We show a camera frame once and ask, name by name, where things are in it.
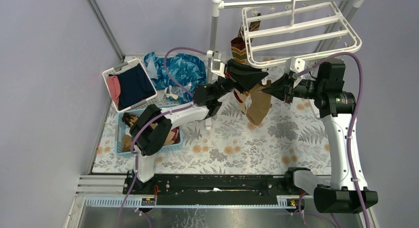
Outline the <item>red cuff multicolour sock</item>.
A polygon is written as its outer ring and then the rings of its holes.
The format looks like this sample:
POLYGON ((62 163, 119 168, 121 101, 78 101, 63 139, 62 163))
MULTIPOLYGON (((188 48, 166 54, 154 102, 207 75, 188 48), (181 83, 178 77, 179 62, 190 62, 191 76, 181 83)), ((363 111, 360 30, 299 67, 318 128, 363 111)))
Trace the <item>red cuff multicolour sock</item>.
POLYGON ((247 63, 246 44, 242 37, 235 37, 230 41, 232 58, 242 64, 247 63))
POLYGON ((248 92, 241 93, 238 90, 233 91, 234 97, 237 100, 238 107, 243 114, 246 114, 246 101, 249 97, 248 92))

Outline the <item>tan brown cuff sock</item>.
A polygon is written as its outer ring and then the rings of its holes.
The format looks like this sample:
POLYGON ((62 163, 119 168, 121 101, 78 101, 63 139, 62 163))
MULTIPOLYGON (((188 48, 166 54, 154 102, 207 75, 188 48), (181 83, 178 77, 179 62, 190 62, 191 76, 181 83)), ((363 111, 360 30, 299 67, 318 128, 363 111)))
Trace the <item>tan brown cuff sock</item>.
POLYGON ((256 126, 261 124, 272 107, 271 95, 262 91, 270 86, 271 80, 268 80, 265 85, 257 84, 250 90, 251 104, 246 110, 246 117, 256 126))

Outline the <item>silver white drying rack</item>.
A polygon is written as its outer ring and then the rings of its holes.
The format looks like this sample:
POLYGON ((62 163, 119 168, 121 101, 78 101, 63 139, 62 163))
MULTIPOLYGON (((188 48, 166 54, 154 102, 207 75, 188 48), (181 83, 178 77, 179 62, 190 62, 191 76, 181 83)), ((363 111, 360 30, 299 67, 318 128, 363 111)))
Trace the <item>silver white drying rack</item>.
POLYGON ((272 63, 257 63, 251 60, 251 57, 254 52, 262 50, 301 45, 303 43, 310 43, 315 41, 323 43, 327 39, 332 40, 326 50, 323 50, 322 46, 318 46, 313 53, 300 56, 301 59, 309 61, 319 59, 321 56, 330 56, 333 53, 340 53, 344 50, 350 53, 355 53, 361 48, 362 45, 361 39, 359 38, 357 33, 352 29, 349 22, 353 18, 353 15, 356 13, 356 11, 362 6, 365 0, 252 0, 236 2, 225 2, 224 0, 211 1, 212 19, 209 50, 215 51, 217 26, 220 11, 227 8, 241 7, 243 8, 242 25, 245 28, 244 41, 248 53, 248 60, 250 60, 252 66, 271 67, 275 65, 281 65, 285 62, 285 60, 283 59, 274 60, 272 63), (262 17, 247 17, 247 11, 249 9, 260 8, 262 6, 273 7, 275 5, 289 5, 291 6, 291 8, 290 10, 278 13, 271 12, 268 15, 262 17), (294 16, 298 11, 312 11, 324 7, 325 5, 329 5, 333 9, 334 15, 299 24, 296 24, 294 22, 294 16), (247 28, 247 24, 249 24, 251 21, 262 21, 264 19, 279 18, 287 15, 290 16, 290 23, 285 27, 270 28, 267 30, 260 30, 256 32, 250 32, 247 28), (255 47, 252 47, 250 43, 250 40, 252 38, 280 35, 284 33, 293 33, 296 31, 307 30, 318 26, 326 26, 327 29, 325 33, 321 35, 315 35, 313 37, 307 37, 305 39, 299 38, 287 42, 277 42, 255 47))

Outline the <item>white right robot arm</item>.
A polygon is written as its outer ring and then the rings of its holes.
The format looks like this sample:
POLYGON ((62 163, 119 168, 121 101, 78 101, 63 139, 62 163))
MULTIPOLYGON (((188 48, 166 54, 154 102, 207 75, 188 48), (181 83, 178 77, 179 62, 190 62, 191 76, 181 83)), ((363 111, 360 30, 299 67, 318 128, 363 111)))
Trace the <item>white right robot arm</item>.
POLYGON ((285 103, 296 97, 313 100, 327 134, 331 177, 325 180, 307 168, 292 167, 286 171, 284 190, 290 194, 307 192, 320 213, 361 213, 377 204, 378 194, 368 188, 358 157, 356 99, 343 90, 345 64, 340 59, 329 59, 320 64, 312 80, 299 75, 304 67, 305 61, 300 58, 288 59, 283 76, 265 93, 285 103))

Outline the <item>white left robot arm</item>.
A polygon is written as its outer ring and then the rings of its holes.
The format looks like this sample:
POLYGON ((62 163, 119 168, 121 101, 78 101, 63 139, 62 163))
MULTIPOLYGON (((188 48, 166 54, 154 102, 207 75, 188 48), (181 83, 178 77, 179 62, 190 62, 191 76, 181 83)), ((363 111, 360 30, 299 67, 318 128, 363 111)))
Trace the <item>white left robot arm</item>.
POLYGON ((268 76, 268 72, 234 59, 227 62, 213 59, 210 71, 217 75, 211 84, 198 85, 192 102, 169 108, 151 104, 144 109, 130 128, 132 152, 135 154, 134 187, 142 194, 153 189, 154 164, 172 129, 193 121, 201 121, 217 114, 222 103, 220 98, 237 90, 249 92, 268 76))

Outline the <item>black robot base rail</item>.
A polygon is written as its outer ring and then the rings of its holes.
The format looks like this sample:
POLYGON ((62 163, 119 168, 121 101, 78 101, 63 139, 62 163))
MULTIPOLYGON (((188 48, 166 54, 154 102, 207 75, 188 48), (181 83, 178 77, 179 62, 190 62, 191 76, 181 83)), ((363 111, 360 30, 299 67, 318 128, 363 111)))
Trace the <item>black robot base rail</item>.
POLYGON ((276 205, 277 196, 299 197, 288 176, 156 174, 147 182, 128 172, 123 194, 150 195, 160 206, 276 205))

